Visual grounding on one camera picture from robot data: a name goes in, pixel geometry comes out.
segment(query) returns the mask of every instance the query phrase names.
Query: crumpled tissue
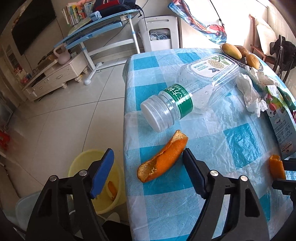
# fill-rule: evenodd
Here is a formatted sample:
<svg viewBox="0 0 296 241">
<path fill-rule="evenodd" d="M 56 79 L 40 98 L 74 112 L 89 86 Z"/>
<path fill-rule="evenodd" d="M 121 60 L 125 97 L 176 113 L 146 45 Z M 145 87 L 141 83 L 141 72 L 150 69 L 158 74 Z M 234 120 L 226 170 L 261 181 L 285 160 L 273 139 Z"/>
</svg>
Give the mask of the crumpled tissue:
<svg viewBox="0 0 296 241">
<path fill-rule="evenodd" d="M 256 85 L 258 85 L 262 90 L 265 90 L 265 87 L 267 85 L 275 85 L 278 86 L 279 83 L 277 80 L 274 80 L 267 75 L 265 75 L 263 72 L 256 70 L 255 68 L 250 68 L 249 66 L 246 66 L 245 69 L 248 71 L 251 79 L 254 81 Z"/>
<path fill-rule="evenodd" d="M 260 112 L 267 110 L 267 104 L 254 89 L 252 80 L 248 75 L 240 73 L 236 78 L 236 83 L 238 89 L 244 95 L 247 111 L 254 112 L 255 118 L 259 118 Z"/>
</svg>

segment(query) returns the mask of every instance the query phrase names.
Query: fruit basket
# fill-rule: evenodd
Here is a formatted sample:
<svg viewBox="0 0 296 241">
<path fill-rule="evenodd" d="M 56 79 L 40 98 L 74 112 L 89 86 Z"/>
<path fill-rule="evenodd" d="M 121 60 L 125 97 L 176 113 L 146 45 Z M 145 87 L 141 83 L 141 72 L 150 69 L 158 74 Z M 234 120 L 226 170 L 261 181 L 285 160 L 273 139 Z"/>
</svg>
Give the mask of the fruit basket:
<svg viewBox="0 0 296 241">
<path fill-rule="evenodd" d="M 220 49 L 221 49 L 221 51 L 222 51 L 224 54 L 226 54 L 226 53 L 222 50 L 222 46 L 223 46 L 223 44 L 220 44 Z M 247 61 L 246 61 L 246 57 L 243 57 L 243 58 L 237 60 L 237 59 L 231 57 L 231 56 L 228 55 L 228 54 L 226 54 L 226 56 L 229 57 L 230 59 L 232 59 L 234 62 L 236 62 L 236 63 L 239 65 L 239 67 L 245 68 L 246 66 L 248 66 L 248 65 L 247 65 Z M 260 63 L 260 67 L 259 67 L 258 71 L 263 71 L 263 66 L 262 66 L 261 63 Z"/>
</svg>

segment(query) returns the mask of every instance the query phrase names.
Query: yellow bucket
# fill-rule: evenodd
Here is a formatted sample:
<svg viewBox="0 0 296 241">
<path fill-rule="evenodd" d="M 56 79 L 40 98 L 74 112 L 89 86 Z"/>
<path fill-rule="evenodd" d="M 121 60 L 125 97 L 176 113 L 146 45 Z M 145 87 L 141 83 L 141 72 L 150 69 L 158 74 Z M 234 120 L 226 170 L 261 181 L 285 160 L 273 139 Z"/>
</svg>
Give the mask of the yellow bucket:
<svg viewBox="0 0 296 241">
<path fill-rule="evenodd" d="M 80 153 L 70 166 L 68 176 L 72 177 L 80 170 L 87 170 L 92 162 L 100 160 L 104 155 L 103 151 L 96 149 L 87 150 Z M 108 182 L 112 181 L 117 190 L 117 196 L 114 201 L 111 200 L 111 193 L 108 189 Z M 92 200 L 97 214 L 104 214 L 111 211 L 118 205 L 126 202 L 123 170 L 114 160 L 113 166 L 107 177 L 102 192 Z"/>
</svg>

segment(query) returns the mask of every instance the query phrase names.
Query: white bottle cap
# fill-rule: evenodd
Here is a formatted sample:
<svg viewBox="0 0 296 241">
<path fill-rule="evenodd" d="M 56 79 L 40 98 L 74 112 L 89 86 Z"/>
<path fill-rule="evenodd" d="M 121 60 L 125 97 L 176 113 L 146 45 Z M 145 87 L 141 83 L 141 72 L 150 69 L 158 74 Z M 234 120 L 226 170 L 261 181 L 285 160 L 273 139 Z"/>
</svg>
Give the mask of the white bottle cap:
<svg viewBox="0 0 296 241">
<path fill-rule="evenodd" d="M 174 119 L 169 108 L 156 95 L 141 103 L 141 110 L 149 125 L 158 133 L 170 128 Z"/>
</svg>

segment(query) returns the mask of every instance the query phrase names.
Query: desk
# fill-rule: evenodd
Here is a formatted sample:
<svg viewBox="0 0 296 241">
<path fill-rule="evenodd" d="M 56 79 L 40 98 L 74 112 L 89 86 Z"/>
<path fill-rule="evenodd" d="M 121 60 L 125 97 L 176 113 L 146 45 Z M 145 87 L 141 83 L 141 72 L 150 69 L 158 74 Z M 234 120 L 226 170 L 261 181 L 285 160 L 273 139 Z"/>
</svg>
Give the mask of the desk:
<svg viewBox="0 0 296 241">
<path fill-rule="evenodd" d="M 138 13 L 138 10 L 133 9 L 133 10 L 128 10 L 128 11 L 116 13 L 116 14 L 110 15 L 105 18 L 101 18 L 97 21 L 89 23 L 89 24 L 83 26 L 82 28 L 78 29 L 77 31 L 75 31 L 74 33 L 70 34 L 69 36 L 64 38 L 62 41 L 57 43 L 54 47 L 56 48 L 57 46 L 59 46 L 62 43 L 64 43 L 66 49 L 70 49 L 78 44 L 81 46 L 81 49 L 82 49 L 83 53 L 85 54 L 85 57 L 89 63 L 89 67 L 92 70 L 89 77 L 84 81 L 85 85 L 89 85 L 91 83 L 91 78 L 93 77 L 93 75 L 97 71 L 102 69 L 101 68 L 102 63 L 98 63 L 95 66 L 94 62 L 91 59 L 92 55 L 100 53 L 100 52 L 105 51 L 107 49 L 115 48 L 115 47 L 126 45 L 126 44 L 131 44 L 131 43 L 135 43 L 137 53 L 140 53 L 140 49 L 139 49 L 139 45 L 138 45 L 137 37 L 136 37 L 136 32 L 133 28 L 133 24 L 131 21 L 132 15 L 135 15 L 136 13 Z M 104 46 L 102 48 L 93 50 L 91 52 L 87 51 L 87 49 L 83 43 L 84 41 L 86 41 L 90 38 L 98 37 L 100 34 L 110 31 L 112 29 L 123 27 L 127 23 L 129 23 L 131 26 L 131 32 L 133 35 L 132 39 L 127 39 L 127 40 L 123 40 L 123 41 L 120 41 L 120 42 L 117 42 L 114 44 L 110 44 L 110 45 Z M 123 63 L 125 63 L 125 61 L 119 61 L 119 62 L 113 63 L 112 65 L 105 66 L 104 68 L 111 67 L 114 65 L 123 64 Z"/>
<path fill-rule="evenodd" d="M 165 174 L 147 183 L 137 178 L 139 165 L 153 157 L 181 130 L 188 137 L 187 147 L 196 159 L 211 170 L 238 178 L 249 177 L 263 207 L 268 229 L 273 236 L 292 210 L 292 201 L 271 187 L 267 160 L 280 154 L 267 113 L 259 119 L 246 110 L 242 93 L 235 87 L 203 115 L 190 113 L 170 129 L 156 133 L 144 118 L 140 104 L 174 83 L 184 64 L 191 63 L 218 49 L 173 49 L 133 55 L 126 62 L 124 104 L 124 172 L 129 221 L 134 240 L 185 241 L 195 225 L 204 200 L 195 193 L 180 158 Z M 288 93 L 277 75 L 261 61 L 264 73 Z M 287 179 L 296 174 L 286 172 Z M 221 234 L 227 197 L 215 231 Z"/>
</svg>

